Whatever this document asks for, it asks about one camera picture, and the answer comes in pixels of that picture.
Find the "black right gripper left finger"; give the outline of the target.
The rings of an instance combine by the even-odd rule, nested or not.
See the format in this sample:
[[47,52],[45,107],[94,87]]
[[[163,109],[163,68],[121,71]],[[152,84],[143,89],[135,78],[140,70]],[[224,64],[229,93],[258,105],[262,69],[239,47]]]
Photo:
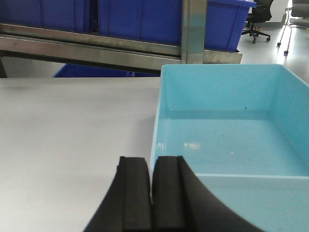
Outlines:
[[84,231],[152,231],[150,180],[144,158],[120,158],[114,179]]

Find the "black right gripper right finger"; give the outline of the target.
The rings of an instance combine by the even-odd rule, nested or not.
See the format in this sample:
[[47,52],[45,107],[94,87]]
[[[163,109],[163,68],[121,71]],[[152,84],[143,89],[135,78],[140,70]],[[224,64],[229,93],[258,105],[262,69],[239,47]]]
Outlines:
[[259,232],[220,201],[182,156],[160,156],[153,172],[155,232]]

